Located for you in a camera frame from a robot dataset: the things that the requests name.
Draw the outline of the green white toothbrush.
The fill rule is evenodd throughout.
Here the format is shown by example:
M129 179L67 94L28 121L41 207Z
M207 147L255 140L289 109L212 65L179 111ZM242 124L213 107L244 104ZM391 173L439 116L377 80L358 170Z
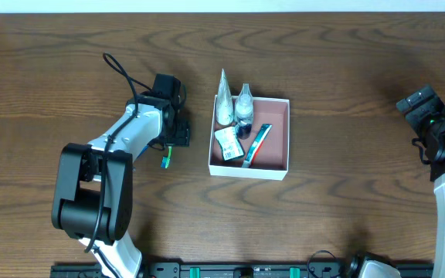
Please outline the green white toothbrush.
M168 146L168 154L162 157L161 167L168 168L171 162L172 146Z

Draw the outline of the white cream tube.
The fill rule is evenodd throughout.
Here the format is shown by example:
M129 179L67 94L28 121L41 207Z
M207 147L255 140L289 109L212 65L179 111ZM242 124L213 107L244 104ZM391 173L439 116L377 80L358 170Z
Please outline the white cream tube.
M224 69L221 72L216 100L216 120L222 126L228 126L233 122L233 98Z

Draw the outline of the green white packet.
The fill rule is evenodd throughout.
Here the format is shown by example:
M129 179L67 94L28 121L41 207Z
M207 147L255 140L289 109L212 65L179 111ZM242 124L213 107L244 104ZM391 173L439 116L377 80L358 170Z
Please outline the green white packet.
M226 127L217 130L214 135L221 148L222 159L224 161L243 157L244 151L237 137L235 127Z

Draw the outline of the blue pump bottle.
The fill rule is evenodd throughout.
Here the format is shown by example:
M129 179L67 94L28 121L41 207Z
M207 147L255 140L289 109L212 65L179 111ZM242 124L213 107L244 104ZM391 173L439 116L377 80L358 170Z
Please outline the blue pump bottle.
M250 85L244 83L234 105L236 134L239 139L247 139L253 126L253 95Z

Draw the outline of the red green toothpaste tube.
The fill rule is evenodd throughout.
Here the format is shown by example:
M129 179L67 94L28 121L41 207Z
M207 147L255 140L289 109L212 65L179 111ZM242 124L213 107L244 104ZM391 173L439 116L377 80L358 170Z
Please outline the red green toothpaste tube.
M257 156L267 135L270 133L272 126L272 124L262 124L259 133L255 137L253 143L250 145L246 158L243 161L242 168L250 168L250 166L253 164L255 157Z

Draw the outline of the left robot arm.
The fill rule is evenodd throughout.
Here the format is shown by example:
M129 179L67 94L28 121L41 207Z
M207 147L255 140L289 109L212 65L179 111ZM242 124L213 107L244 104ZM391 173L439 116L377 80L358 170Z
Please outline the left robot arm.
M84 244L105 277L141 276L142 254L127 229L133 209L133 163L153 144L186 146L179 117L186 95L145 92L131 98L112 127L61 151L51 221Z

